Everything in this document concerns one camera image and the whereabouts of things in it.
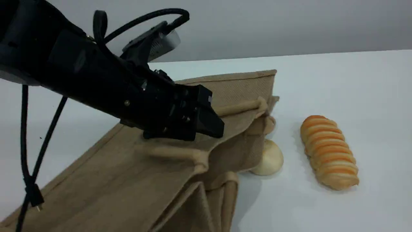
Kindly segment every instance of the spiral bread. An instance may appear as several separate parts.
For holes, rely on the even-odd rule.
[[[312,115],[300,127],[305,153],[319,182],[343,190],[358,185],[358,167],[336,122]]]

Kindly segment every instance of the burlap bag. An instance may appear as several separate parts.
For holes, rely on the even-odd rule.
[[[213,91],[225,122],[220,139],[142,139],[116,125],[43,189],[43,211],[29,209],[25,232],[228,232],[237,196],[236,172],[262,158],[276,70],[183,80]],[[14,230],[19,209],[1,222]]]

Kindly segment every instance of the baked bread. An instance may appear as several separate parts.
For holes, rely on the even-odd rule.
[[[251,172],[256,175],[272,175],[278,172],[282,165],[282,151],[275,142],[265,139],[262,160]]]
[[[335,190],[359,184],[356,159],[336,122],[309,116],[300,127],[300,137],[319,182]]]

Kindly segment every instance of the cable connector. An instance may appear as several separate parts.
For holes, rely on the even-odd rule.
[[[32,207],[37,207],[38,211],[42,210],[42,204],[44,203],[44,198],[39,186],[32,180],[26,181],[26,193]]]

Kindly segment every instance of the white table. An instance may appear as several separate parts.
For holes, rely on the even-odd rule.
[[[277,69],[281,97],[268,136],[285,163],[275,176],[242,174],[232,231],[352,232],[412,230],[412,50],[154,63],[179,80]],[[30,88],[30,169],[60,97]],[[19,161],[21,87],[0,80],[0,219],[23,199]],[[309,115],[338,122],[358,163],[360,185],[346,192],[320,186],[303,154],[298,129]],[[69,100],[38,184],[44,186],[118,120]]]

